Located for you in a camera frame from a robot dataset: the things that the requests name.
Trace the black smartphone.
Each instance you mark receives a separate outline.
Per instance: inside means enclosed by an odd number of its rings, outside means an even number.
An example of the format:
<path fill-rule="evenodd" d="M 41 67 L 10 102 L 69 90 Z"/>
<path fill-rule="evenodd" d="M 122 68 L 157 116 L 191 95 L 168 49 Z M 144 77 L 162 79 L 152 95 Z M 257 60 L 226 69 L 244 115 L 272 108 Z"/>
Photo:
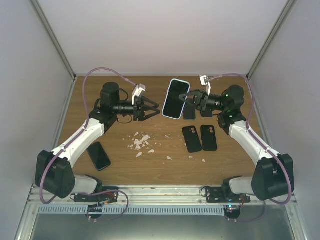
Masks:
<path fill-rule="evenodd" d="M 200 116 L 202 118 L 212 118 L 213 117 L 213 113 L 211 111 L 201 111 L 200 112 Z"/>

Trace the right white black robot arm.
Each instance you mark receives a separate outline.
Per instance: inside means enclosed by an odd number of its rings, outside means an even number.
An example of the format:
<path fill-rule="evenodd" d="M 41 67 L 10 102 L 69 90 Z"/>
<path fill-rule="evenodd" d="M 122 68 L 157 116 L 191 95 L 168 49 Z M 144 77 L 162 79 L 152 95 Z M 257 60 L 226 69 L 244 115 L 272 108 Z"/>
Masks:
<path fill-rule="evenodd" d="M 275 202 L 276 197 L 287 196 L 282 202 L 287 204 L 294 192 L 293 159 L 274 150 L 254 132 L 249 118 L 241 112 L 244 95 L 242 87 L 232 85 L 221 95 L 198 89 L 180 94 L 179 99 L 198 111 L 218 110 L 219 127 L 238 142 L 255 165 L 252 177 L 236 176 L 223 181 L 223 200 L 232 203 L 244 194 L 256 196 L 260 201 Z"/>

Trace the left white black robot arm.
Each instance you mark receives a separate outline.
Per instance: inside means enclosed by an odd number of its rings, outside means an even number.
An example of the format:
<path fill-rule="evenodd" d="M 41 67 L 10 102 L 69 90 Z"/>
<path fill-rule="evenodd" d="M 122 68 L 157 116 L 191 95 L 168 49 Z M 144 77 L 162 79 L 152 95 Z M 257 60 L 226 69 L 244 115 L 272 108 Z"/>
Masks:
<path fill-rule="evenodd" d="M 135 87 L 132 99 L 121 100 L 121 91 L 117 83 L 105 83 L 83 125 L 60 146 L 39 153 L 35 184 L 41 193 L 47 191 L 60 199 L 71 194 L 85 194 L 92 202 L 102 199 L 103 189 L 97 178 L 74 174 L 73 167 L 79 157 L 112 127 L 119 115 L 143 122 L 160 113 L 159 104 L 143 96 L 142 84 Z"/>

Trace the black phone case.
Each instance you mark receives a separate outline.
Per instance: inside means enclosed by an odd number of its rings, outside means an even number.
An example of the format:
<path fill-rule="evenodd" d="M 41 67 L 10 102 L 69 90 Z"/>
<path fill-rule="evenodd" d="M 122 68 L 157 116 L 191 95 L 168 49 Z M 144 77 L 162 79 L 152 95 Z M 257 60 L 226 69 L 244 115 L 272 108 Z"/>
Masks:
<path fill-rule="evenodd" d="M 215 152 L 218 150 L 215 127 L 213 125 L 202 125 L 200 127 L 202 149 Z"/>
<path fill-rule="evenodd" d="M 196 153 L 202 151 L 202 144 L 194 125 L 185 126 L 182 128 L 183 137 L 186 148 L 189 153 Z"/>

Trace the black phone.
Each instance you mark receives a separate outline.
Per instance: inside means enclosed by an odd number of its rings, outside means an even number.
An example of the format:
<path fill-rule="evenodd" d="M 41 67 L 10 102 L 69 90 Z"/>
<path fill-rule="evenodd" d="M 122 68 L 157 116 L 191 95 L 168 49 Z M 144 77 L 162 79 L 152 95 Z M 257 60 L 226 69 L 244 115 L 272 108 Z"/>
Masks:
<path fill-rule="evenodd" d="M 183 110 L 183 119 L 186 121 L 194 121 L 196 119 L 196 110 L 186 105 Z"/>
<path fill-rule="evenodd" d="M 91 144 L 87 153 L 97 171 L 100 172 L 111 165 L 111 160 L 100 142 Z"/>

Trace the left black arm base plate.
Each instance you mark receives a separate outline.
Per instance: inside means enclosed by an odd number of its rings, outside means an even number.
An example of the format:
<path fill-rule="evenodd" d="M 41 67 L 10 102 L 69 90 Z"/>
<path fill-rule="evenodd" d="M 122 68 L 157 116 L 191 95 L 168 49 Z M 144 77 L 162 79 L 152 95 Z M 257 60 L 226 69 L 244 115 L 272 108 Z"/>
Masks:
<path fill-rule="evenodd" d="M 88 196 L 83 194 L 71 194 L 70 199 L 76 203 L 116 203 L 118 201 L 118 190 L 116 186 L 103 186 L 99 192 L 108 191 L 108 193 Z"/>

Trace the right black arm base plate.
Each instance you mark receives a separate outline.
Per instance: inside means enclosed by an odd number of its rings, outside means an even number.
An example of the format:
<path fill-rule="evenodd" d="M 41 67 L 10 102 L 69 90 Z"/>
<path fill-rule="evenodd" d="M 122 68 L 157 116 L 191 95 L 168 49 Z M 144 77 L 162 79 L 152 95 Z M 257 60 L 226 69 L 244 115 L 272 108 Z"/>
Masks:
<path fill-rule="evenodd" d="M 251 198 L 242 193 L 232 193 L 226 186 L 203 186 L 199 190 L 207 203 L 242 204 L 250 203 Z"/>

